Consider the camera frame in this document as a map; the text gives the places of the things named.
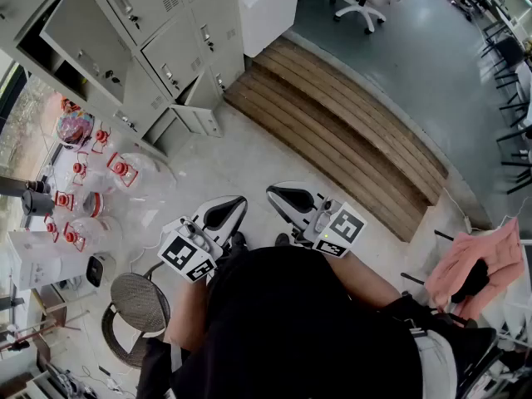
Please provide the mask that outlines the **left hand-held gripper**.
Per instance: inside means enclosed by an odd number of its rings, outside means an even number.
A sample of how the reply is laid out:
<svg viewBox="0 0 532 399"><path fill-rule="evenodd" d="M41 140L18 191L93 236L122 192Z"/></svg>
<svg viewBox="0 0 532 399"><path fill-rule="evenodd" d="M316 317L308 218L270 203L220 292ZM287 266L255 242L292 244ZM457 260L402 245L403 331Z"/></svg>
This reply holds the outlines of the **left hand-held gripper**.
<svg viewBox="0 0 532 399"><path fill-rule="evenodd" d="M224 253L221 246L238 231L247 209L242 195L205 201L193 221L181 217L163 228L166 237L158 257L187 282L198 282L217 268L216 260ZM207 234L201 228L207 228Z"/></svg>

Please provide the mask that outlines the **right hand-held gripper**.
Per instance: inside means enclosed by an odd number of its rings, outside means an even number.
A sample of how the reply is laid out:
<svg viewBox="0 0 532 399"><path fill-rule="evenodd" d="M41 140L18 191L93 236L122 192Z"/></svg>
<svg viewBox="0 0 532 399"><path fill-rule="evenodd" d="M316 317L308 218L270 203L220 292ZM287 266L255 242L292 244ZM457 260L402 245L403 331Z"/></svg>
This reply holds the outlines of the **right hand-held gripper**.
<svg viewBox="0 0 532 399"><path fill-rule="evenodd" d="M296 244L338 259L351 250L367 224L347 202L323 199L305 182L279 182L270 185L266 195L281 217L298 228Z"/></svg>

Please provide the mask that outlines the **person's left forearm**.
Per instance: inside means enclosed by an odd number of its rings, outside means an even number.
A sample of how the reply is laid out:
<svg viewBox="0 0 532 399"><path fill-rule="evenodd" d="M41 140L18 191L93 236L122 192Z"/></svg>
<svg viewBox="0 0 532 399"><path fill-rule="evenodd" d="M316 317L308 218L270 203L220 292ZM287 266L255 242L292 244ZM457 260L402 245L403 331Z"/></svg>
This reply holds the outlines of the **person's left forearm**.
<svg viewBox="0 0 532 399"><path fill-rule="evenodd" d="M198 350L205 338L207 304L205 278L196 283L184 281L177 289L164 341L188 352Z"/></svg>

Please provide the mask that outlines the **light grey shoulder bag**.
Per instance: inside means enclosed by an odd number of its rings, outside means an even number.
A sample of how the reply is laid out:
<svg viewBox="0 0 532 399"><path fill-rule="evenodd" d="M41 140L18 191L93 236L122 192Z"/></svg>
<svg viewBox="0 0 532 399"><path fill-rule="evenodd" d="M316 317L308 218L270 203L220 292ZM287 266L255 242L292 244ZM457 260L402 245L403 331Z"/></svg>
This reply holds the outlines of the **light grey shoulder bag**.
<svg viewBox="0 0 532 399"><path fill-rule="evenodd" d="M450 343L432 330L410 330L421 360L422 399L456 399L458 375Z"/></svg>

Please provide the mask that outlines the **person's right forearm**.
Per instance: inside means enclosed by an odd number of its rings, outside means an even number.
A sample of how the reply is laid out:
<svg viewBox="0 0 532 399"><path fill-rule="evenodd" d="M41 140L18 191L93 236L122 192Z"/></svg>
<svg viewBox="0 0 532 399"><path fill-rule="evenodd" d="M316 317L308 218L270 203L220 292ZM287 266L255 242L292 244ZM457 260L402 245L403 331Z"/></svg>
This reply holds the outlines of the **person's right forearm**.
<svg viewBox="0 0 532 399"><path fill-rule="evenodd" d="M401 298L394 286L353 253L341 259L325 255L325 259L351 298L371 308L384 308Z"/></svg>

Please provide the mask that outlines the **group of clear red-capped jugs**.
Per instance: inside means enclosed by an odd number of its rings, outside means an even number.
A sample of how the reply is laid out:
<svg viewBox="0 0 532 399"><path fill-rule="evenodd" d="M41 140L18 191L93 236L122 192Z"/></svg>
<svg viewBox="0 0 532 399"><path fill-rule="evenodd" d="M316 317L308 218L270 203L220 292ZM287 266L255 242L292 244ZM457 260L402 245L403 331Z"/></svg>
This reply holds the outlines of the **group of clear red-capped jugs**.
<svg viewBox="0 0 532 399"><path fill-rule="evenodd" d="M48 241L73 254L113 251L176 186L165 163L122 150L114 134L99 129L76 152L65 179L52 186L52 208L44 216Z"/></svg>

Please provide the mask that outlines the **brown wicker chair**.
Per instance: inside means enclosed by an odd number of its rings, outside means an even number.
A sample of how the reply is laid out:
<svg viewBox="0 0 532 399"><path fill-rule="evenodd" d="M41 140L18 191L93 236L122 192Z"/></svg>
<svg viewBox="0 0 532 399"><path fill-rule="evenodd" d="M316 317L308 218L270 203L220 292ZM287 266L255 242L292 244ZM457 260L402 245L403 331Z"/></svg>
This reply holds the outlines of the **brown wicker chair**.
<svg viewBox="0 0 532 399"><path fill-rule="evenodd" d="M170 321L169 302L152 281L153 273L162 265L152 266L143 275L123 273L111 285L111 302L103 313L101 331L115 357L131 368L141 368L150 335L161 340ZM139 332L129 349L123 348L116 337L117 317Z"/></svg>

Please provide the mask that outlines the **person's black clothed body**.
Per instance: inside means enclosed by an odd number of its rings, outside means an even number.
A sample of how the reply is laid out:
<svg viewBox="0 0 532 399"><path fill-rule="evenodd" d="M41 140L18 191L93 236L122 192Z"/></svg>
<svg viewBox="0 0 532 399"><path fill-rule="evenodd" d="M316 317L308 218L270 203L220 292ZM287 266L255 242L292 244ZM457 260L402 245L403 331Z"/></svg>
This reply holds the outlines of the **person's black clothed body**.
<svg viewBox="0 0 532 399"><path fill-rule="evenodd" d="M422 399L412 328L450 343L457 393L495 342L493 329L449 323L410 295L384 308L351 298L315 250L247 250L206 283L203 344L151 339L136 399Z"/></svg>

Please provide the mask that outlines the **black and white small appliance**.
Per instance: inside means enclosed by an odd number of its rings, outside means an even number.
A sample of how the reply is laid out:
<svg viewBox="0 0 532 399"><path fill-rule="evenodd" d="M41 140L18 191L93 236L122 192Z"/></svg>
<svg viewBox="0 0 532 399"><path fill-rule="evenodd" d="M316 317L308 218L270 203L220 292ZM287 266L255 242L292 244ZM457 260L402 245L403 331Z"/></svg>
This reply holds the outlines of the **black and white small appliance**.
<svg viewBox="0 0 532 399"><path fill-rule="evenodd" d="M93 254L86 267L86 279L95 288L112 282L116 272L116 260L108 253Z"/></svg>

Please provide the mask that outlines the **colourful bag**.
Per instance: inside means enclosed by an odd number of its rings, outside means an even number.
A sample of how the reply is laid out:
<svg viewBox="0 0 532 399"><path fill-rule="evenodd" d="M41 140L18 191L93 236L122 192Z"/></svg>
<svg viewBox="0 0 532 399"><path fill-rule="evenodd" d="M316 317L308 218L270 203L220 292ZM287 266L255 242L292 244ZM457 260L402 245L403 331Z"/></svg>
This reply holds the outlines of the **colourful bag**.
<svg viewBox="0 0 532 399"><path fill-rule="evenodd" d="M63 112L56 126L57 139L67 150L80 150L91 138L95 117L84 111Z"/></svg>

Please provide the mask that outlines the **dark grey cylindrical container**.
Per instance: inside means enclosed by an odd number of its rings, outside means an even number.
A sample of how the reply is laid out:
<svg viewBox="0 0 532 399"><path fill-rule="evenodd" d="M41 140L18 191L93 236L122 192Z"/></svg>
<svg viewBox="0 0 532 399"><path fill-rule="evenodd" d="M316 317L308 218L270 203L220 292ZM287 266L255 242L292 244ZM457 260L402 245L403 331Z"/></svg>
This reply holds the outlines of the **dark grey cylindrical container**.
<svg viewBox="0 0 532 399"><path fill-rule="evenodd" d="M26 216L52 215L55 207L54 201L49 194L43 194L32 190L25 190L21 197L22 211Z"/></svg>

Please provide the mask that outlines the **white block furniture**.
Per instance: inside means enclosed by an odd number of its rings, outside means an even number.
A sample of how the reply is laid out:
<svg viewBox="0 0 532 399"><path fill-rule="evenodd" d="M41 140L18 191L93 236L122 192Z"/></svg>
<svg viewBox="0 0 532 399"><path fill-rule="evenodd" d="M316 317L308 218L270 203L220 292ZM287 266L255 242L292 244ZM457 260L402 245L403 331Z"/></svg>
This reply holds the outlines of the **white block furniture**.
<svg viewBox="0 0 532 399"><path fill-rule="evenodd" d="M244 54L254 58L294 23L298 0L239 0Z"/></svg>

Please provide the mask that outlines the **white carton box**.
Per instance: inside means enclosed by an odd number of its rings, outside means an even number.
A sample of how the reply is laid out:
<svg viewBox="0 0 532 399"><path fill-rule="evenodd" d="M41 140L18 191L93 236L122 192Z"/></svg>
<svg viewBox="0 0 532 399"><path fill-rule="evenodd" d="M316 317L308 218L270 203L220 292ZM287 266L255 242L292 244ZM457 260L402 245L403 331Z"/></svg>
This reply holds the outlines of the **white carton box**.
<svg viewBox="0 0 532 399"><path fill-rule="evenodd" d="M7 256L12 280L21 290L40 288L86 273L89 256L45 231L7 232Z"/></svg>

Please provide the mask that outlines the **pink cloth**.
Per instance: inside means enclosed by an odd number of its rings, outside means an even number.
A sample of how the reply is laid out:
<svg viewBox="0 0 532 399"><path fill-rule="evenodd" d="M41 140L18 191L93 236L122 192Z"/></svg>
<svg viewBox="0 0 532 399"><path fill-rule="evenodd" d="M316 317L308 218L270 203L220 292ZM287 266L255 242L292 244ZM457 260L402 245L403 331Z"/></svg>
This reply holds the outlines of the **pink cloth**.
<svg viewBox="0 0 532 399"><path fill-rule="evenodd" d="M487 266L487 284L457 304L458 316L477 319L481 311L504 292L525 270L519 224L516 218L482 235L460 233L453 240L425 281L430 300L442 311L465 285L467 276L480 261Z"/></svg>

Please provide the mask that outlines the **row of black metal chairs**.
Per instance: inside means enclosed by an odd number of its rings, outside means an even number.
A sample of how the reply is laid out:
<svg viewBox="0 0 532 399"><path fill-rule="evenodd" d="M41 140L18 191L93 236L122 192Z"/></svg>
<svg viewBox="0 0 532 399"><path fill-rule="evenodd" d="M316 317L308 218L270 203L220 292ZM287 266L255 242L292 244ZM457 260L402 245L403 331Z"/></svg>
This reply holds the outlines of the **row of black metal chairs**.
<svg viewBox="0 0 532 399"><path fill-rule="evenodd" d="M525 142L523 150L518 150L501 164L506 167L521 168L515 177L515 185L506 191L507 195L532 185L532 42L522 42L513 33L498 38L494 33L485 38L485 57L495 51L500 56L496 65L500 68L495 74L498 88L514 86L514 95L500 107L501 111L513 110L515 119L510 123L513 131L497 139L498 143L520 138Z"/></svg>

